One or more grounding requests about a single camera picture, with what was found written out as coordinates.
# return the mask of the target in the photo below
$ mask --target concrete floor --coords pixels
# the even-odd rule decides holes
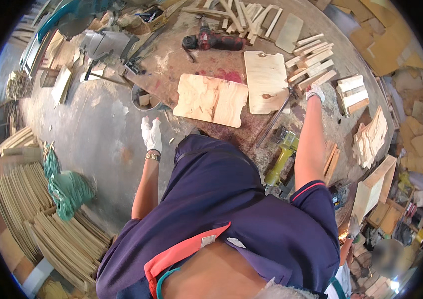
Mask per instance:
[[[141,112],[131,102],[131,90],[103,79],[79,82],[74,72],[65,104],[54,108],[52,88],[34,83],[32,96],[21,101],[24,121],[42,140],[55,141],[62,170],[77,171],[95,183],[96,198],[82,209],[108,233],[118,233],[130,219],[146,152],[140,123],[159,117],[163,142],[159,170],[159,200],[173,169],[174,150],[191,125],[168,112]],[[104,76],[112,76],[105,70]]]

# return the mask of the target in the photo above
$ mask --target red tool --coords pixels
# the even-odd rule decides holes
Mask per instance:
[[[182,45],[184,50],[188,53],[193,62],[196,61],[190,53],[191,49],[208,50],[210,48],[239,51],[243,49],[245,40],[243,38],[221,35],[210,30],[205,18],[201,18],[201,27],[198,37],[194,35],[185,36]]]

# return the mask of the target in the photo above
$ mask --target gloved hand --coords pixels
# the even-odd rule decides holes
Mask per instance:
[[[313,95],[318,96],[321,99],[321,103],[324,102],[324,93],[321,90],[321,87],[319,87],[316,84],[311,84],[310,86],[306,88],[306,93],[305,93],[306,101]]]
[[[162,153],[162,134],[160,133],[160,121],[158,117],[152,121],[152,127],[148,123],[148,116],[142,118],[142,137],[147,151],[156,150]]]
[[[348,228],[348,239],[355,239],[359,235],[359,223],[358,218],[356,216],[352,216],[349,219],[349,228]]]

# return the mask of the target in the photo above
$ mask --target gold watch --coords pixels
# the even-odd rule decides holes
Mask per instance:
[[[146,159],[152,159],[152,160],[155,160],[155,161],[157,161],[158,163],[160,163],[160,155],[159,155],[159,154],[152,153],[151,151],[148,151],[148,152],[146,153],[146,155],[145,155],[145,160],[146,160]]]

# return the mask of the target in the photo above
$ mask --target wooden workbench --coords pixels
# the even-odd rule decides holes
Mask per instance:
[[[343,178],[357,181],[366,171],[352,157],[352,135],[356,133],[359,123],[368,124],[371,117],[374,116],[377,106],[381,105],[383,107],[389,130],[386,142],[376,160],[382,159],[388,151],[394,131],[386,99],[379,89],[370,68],[338,27],[308,0],[245,1],[245,3],[255,2],[261,3],[264,7],[268,4],[275,4],[283,8],[284,11],[281,18],[286,18],[289,12],[301,18],[304,21],[304,26],[299,39],[317,33],[324,33],[323,40],[334,43],[334,54],[331,59],[334,62],[333,68],[338,75],[331,82],[322,85],[326,96],[326,100],[323,103],[325,137],[336,142],[341,150],[339,162],[331,183]],[[196,1],[190,6],[196,7],[198,3],[200,1]],[[244,50],[237,52],[214,49],[208,51],[195,50],[193,53],[197,62],[192,63],[183,50],[181,43],[185,36],[198,33],[198,20],[195,18],[195,14],[192,13],[177,10],[176,14],[179,14],[178,17],[175,17],[174,20],[173,18],[170,19],[170,22],[173,23],[169,23],[167,29],[155,39],[155,50],[142,61],[142,66],[147,70],[147,73],[144,75],[127,74],[127,77],[135,84],[157,96],[171,108],[177,104],[177,87],[180,75],[183,73],[212,76],[246,84],[244,51],[264,51],[269,54],[282,53],[285,55],[285,60],[292,57],[291,54],[276,47],[274,43],[258,38],[253,46],[246,45]],[[217,30],[220,28],[221,18],[208,16],[207,21],[212,29]],[[341,111],[338,108],[334,86],[336,86],[337,79],[355,74],[364,76],[364,84],[369,93],[370,104],[368,108],[358,111],[347,119],[341,115]],[[291,114],[280,116],[275,127],[282,124],[288,129],[299,133],[303,125],[305,111],[306,103],[304,100],[299,99],[297,102],[291,102]],[[255,142],[260,131],[271,117],[272,114],[250,114],[248,106],[245,106],[241,113],[242,125],[238,129],[203,121],[187,120],[195,123],[210,136],[228,140],[237,145],[256,163],[264,174],[273,166],[276,157],[279,155],[279,148],[269,141],[269,135],[259,148],[255,147]]]

